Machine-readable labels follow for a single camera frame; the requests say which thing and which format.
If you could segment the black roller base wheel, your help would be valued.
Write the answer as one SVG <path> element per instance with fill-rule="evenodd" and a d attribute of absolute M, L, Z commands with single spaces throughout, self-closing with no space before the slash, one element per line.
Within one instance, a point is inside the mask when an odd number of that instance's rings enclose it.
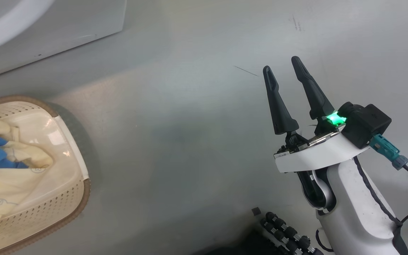
<path fill-rule="evenodd" d="M 267 240 L 274 255 L 324 255 L 322 250 L 312 246 L 308 236 L 299 235 L 276 214 L 263 214 L 259 207 L 253 208 L 251 212 L 256 219 L 256 231 Z"/>

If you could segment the white front-load washing machine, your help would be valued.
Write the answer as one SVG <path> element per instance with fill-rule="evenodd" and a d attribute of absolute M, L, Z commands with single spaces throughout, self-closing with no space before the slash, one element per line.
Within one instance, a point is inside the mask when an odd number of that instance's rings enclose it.
<path fill-rule="evenodd" d="M 0 0 L 0 74 L 122 31 L 127 0 Z"/>

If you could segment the cream bear-print garment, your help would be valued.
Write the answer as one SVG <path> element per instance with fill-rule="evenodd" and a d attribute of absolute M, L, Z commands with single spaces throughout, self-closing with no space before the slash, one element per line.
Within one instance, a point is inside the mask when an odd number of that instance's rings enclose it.
<path fill-rule="evenodd" d="M 52 165 L 47 152 L 22 143 L 18 127 L 0 120 L 0 218 L 32 193 Z"/>

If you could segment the cream perforated laundry basket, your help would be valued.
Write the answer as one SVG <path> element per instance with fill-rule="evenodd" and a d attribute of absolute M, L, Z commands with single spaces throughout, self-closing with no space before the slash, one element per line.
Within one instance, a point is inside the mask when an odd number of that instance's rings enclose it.
<path fill-rule="evenodd" d="M 61 116 L 28 96 L 0 97 L 0 120 L 18 127 L 20 141 L 53 159 L 37 187 L 0 218 L 0 255 L 10 254 L 74 220 L 89 199 L 90 181 L 80 150 Z"/>

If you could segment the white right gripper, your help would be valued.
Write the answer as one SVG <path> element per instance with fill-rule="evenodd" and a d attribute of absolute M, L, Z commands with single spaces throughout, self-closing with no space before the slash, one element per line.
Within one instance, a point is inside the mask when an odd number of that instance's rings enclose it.
<path fill-rule="evenodd" d="M 315 79 L 298 56 L 291 57 L 291 62 L 298 81 L 304 87 L 310 106 L 310 118 L 331 115 L 335 109 L 319 87 Z M 267 98 L 276 135 L 286 134 L 285 145 L 274 154 L 275 164 L 281 173 L 300 172 L 322 169 L 344 162 L 366 151 L 369 147 L 358 148 L 341 132 L 345 124 L 334 126 L 327 119 L 331 132 L 317 135 L 310 140 L 297 133 L 299 124 L 290 116 L 279 94 L 278 82 L 269 66 L 263 68 Z"/>

